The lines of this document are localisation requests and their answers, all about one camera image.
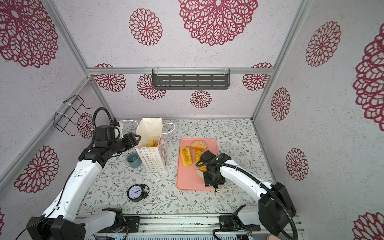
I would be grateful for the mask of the long baguette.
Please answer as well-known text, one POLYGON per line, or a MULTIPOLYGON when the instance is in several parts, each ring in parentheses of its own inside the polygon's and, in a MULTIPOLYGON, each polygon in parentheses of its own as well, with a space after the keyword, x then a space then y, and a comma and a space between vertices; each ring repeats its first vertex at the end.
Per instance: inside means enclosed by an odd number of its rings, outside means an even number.
POLYGON ((154 148, 158 146, 158 142, 156 140, 149 140, 146 147, 147 148, 154 148))

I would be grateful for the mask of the white paper bag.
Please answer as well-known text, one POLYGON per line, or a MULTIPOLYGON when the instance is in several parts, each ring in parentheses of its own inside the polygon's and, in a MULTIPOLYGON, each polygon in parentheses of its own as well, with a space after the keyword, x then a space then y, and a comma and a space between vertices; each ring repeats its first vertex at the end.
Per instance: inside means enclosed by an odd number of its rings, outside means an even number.
POLYGON ((144 167, 150 173, 166 172, 168 144, 166 136, 176 128, 173 123, 163 123, 162 118, 143 118, 140 122, 132 120, 122 120, 121 123, 133 122, 137 124, 136 134, 142 138, 135 147, 140 156, 144 167), (149 140, 156 140, 158 146, 147 148, 149 140))

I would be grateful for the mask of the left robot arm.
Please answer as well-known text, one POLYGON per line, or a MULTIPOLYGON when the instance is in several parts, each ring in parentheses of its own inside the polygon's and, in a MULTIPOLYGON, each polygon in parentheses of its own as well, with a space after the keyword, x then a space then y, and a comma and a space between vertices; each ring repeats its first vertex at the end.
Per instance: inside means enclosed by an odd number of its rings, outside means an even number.
POLYGON ((139 144, 141 136, 123 134, 123 124, 96 127, 91 144, 83 150, 79 161, 63 189, 40 217, 32 217, 26 229, 33 240, 84 240, 108 229, 119 232, 126 222, 122 210, 107 208, 100 214, 77 221, 77 211, 91 183, 107 161, 139 144))

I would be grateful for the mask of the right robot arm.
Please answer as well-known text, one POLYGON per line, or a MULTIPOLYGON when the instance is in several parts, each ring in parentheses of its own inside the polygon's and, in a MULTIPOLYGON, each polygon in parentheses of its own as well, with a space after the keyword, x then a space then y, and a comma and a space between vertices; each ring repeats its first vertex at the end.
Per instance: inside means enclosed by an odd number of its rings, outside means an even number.
POLYGON ((218 233, 234 231, 259 231, 265 228, 270 234, 283 234, 289 240, 299 238, 298 229, 293 220, 297 211, 287 188, 277 182, 272 184, 255 177, 241 168, 232 158, 224 153, 214 155, 206 151, 196 161, 196 167, 206 167, 203 179, 207 187, 218 191, 226 180, 230 180, 248 193, 258 204, 256 206, 242 205, 231 216, 221 221, 219 229, 213 230, 213 236, 218 239, 218 233))

